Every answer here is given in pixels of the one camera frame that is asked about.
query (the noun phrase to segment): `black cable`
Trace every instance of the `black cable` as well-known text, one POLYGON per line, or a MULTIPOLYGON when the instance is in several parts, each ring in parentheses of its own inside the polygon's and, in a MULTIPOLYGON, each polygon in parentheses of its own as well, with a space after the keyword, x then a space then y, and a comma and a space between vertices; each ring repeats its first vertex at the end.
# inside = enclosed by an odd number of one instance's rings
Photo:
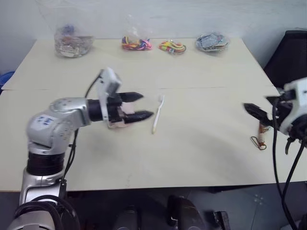
POLYGON ((73 218, 75 225, 76 225, 76 230, 80 230, 80 221, 77 215, 77 212, 74 210, 74 208, 70 205, 69 202, 66 200, 63 200, 55 195, 41 195, 32 201, 39 201, 39 200, 44 200, 44 199, 50 199, 58 202, 60 205, 64 207, 64 209, 69 213, 69 215, 73 218))
MULTIPOLYGON (((277 119, 276 119, 276 108, 277 105, 279 103, 280 99, 277 98, 274 103, 273 103, 273 109, 272 109, 272 116, 273 116, 273 129, 274 129, 274 135, 273 135, 273 167, 274 167, 274 176, 275 176, 275 180, 276 180, 276 185, 277 185, 277 190, 278 193, 282 199, 283 194, 282 194, 282 190, 280 188, 280 184, 279 184, 279 179, 278 179, 278 174, 277 174, 277 166, 276 166, 276 140, 277 140, 277 129, 278 129, 278 124, 277 124, 277 119)), ((291 226, 291 228, 293 230, 297 230, 296 224, 290 214, 290 211, 286 205, 286 203, 282 203, 283 206, 283 211, 284 214, 291 226)))
POLYGON ((61 222, 61 218, 59 217, 57 210, 51 204, 46 203, 46 202, 30 201, 30 202, 20 205, 15 211, 15 218, 24 214, 25 210, 28 210, 29 208, 40 208, 44 211, 49 212, 52 217, 55 229, 64 230, 62 222, 61 222))
MULTIPOLYGON (((88 94, 90 93, 92 87, 94 86, 95 82, 100 78, 100 75, 101 75, 102 72, 100 72, 97 77, 92 81, 92 83, 90 84, 90 86, 88 87, 86 93, 85 93, 85 98, 87 98, 88 94)), ((68 161, 67 161, 67 164, 66 164, 66 168, 65 168, 65 171, 64 171, 64 175, 63 175, 63 178, 62 179, 65 179, 65 176, 69 170, 69 168, 71 167, 72 165, 72 162, 75 158, 75 153, 76 153, 76 142, 77 142, 77 137, 78 137, 78 133, 79 133, 79 129, 76 129, 75 132, 74 132, 74 138, 73 138, 73 142, 72 142, 72 145, 71 145, 71 151, 69 153, 69 157, 68 157, 68 161)))
POLYGON ((292 176, 293 176, 294 170, 295 170, 295 168, 296 168, 296 166, 297 166, 297 163, 298 163, 298 161, 299 161, 299 159, 300 159, 300 157, 301 157, 301 155, 302 155, 302 153, 303 153, 305 144, 306 144, 306 140, 302 140, 301 147, 299 148, 299 151, 298 151, 298 153, 297 153, 297 155, 296 155, 296 158, 295 158, 295 160, 294 160, 294 162, 293 162, 293 165, 292 165, 292 167, 291 167, 291 170, 290 170, 290 172, 289 172, 288 178, 287 178, 287 180, 286 180, 286 184, 285 184, 285 186, 284 186, 284 188, 283 188, 282 205, 285 205, 286 193, 287 193, 287 190, 288 190, 288 187, 289 187, 291 178, 292 178, 292 176))

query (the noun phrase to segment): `white wall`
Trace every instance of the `white wall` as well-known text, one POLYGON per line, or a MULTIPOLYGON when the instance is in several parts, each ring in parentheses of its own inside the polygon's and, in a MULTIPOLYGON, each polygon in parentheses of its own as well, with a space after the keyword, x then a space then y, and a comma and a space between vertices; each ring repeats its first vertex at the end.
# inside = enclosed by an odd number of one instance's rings
MULTIPOLYGON (((100 38, 121 38, 132 14, 152 38, 196 37, 206 31, 240 36, 264 66, 286 30, 307 27, 307 0, 101 0, 100 38)), ((0 0, 0 73, 16 69, 38 38, 52 32, 35 0, 0 0)))

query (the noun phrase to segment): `black chair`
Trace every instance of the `black chair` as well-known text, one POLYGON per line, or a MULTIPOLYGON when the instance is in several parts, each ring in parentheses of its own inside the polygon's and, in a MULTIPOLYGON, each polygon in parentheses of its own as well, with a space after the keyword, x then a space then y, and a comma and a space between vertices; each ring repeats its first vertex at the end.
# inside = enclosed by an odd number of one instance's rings
POLYGON ((307 31, 286 31, 264 72, 282 89, 286 83, 307 77, 307 31))

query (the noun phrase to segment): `plastic bag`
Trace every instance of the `plastic bag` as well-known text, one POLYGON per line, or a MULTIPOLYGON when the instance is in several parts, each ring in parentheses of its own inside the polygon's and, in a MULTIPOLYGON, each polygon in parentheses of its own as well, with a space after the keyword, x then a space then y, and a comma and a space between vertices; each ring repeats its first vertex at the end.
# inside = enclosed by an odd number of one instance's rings
POLYGON ((94 42, 94 11, 97 0, 36 0, 54 32, 55 51, 65 57, 86 54, 94 42))
POLYGON ((196 47, 205 52, 212 52, 212 51, 221 51, 227 48, 229 45, 229 39, 217 32, 207 34, 207 35, 200 35, 196 39, 196 47))
POLYGON ((121 40, 121 46, 126 50, 151 50, 149 42, 150 30, 141 25, 131 15, 126 18, 126 28, 121 40))
POLYGON ((168 41, 162 42, 159 45, 159 49, 170 54, 183 54, 187 50, 187 47, 180 42, 174 42, 172 39, 169 39, 168 41))

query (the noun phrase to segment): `toothbrush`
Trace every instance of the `toothbrush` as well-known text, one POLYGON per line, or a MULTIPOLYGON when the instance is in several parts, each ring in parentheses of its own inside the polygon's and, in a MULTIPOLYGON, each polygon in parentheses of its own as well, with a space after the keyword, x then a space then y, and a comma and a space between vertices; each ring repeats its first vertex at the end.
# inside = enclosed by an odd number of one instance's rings
POLYGON ((165 98, 165 95, 161 95, 160 98, 159 98, 160 105, 159 105, 159 107, 157 109, 157 113, 156 113, 155 118, 154 118, 152 134, 155 133, 155 130, 157 128, 157 123, 158 123, 158 119, 159 119, 159 116, 160 116, 160 111, 161 111, 161 108, 162 108, 162 106, 164 104, 164 98, 165 98))

